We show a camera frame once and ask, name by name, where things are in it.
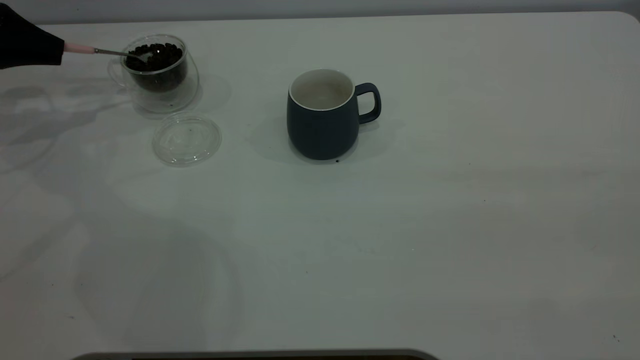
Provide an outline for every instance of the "table surface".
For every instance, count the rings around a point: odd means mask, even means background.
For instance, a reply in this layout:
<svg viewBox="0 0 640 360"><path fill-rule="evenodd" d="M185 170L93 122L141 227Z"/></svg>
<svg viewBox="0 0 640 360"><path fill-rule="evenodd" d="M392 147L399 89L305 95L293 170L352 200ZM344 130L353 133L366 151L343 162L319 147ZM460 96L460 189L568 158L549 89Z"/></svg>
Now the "table surface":
<svg viewBox="0 0 640 360"><path fill-rule="evenodd" d="M183 38L222 131L189 168L107 56L0 74L3 357L415 348L640 357L640 26L623 13L46 26ZM287 139L288 84L331 67L381 117L352 151ZM360 99L361 112L372 97Z"/></svg>

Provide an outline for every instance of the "white wall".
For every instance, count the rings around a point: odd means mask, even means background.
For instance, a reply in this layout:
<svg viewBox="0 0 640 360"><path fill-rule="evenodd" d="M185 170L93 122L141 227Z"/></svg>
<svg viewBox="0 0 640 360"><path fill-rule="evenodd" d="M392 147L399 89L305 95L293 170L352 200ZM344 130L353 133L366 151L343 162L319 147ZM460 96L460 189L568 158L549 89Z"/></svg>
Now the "white wall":
<svg viewBox="0 0 640 360"><path fill-rule="evenodd" d="M3 0L38 23L620 10L640 0Z"/></svg>

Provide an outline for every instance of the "spoon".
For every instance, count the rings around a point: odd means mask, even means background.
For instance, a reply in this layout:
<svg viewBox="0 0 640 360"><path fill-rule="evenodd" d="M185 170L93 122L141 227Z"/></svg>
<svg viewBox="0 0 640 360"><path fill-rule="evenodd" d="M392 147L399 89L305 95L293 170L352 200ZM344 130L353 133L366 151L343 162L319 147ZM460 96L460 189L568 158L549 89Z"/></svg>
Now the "spoon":
<svg viewBox="0 0 640 360"><path fill-rule="evenodd" d="M127 53L121 53L120 51L103 50L103 49L97 49L96 47L70 44L68 42L65 42L65 52L79 53L79 54L107 54L107 55L130 56L132 58L137 58L140 61L145 63L153 55L153 52L151 51L142 55L132 55Z"/></svg>

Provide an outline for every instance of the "dark blue mug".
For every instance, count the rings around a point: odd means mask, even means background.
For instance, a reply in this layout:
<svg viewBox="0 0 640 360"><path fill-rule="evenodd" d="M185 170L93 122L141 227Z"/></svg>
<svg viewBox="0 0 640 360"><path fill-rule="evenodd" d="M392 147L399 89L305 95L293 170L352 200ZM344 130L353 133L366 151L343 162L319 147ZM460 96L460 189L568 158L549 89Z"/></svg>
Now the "dark blue mug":
<svg viewBox="0 0 640 360"><path fill-rule="evenodd" d="M359 115L359 95L372 92L371 112ZM337 70L316 69L298 76L289 87L287 130L302 155L315 159L334 159L356 142L360 124L380 116L380 93L376 85L354 86Z"/></svg>

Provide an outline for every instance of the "double-walled glass cup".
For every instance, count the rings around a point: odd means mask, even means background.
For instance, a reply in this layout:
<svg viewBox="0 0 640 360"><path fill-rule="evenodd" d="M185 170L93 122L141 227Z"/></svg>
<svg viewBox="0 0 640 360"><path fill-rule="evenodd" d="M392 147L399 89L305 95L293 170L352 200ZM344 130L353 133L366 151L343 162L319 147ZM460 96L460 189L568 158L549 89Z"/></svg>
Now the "double-walled glass cup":
<svg viewBox="0 0 640 360"><path fill-rule="evenodd" d="M142 45L172 44L182 50L180 60L158 71L136 71L127 67L126 57L113 59L108 72L111 79L127 89L131 99L148 111L169 113L187 106L198 91L198 69L187 46L171 35L149 35L141 37L122 52L128 53Z"/></svg>

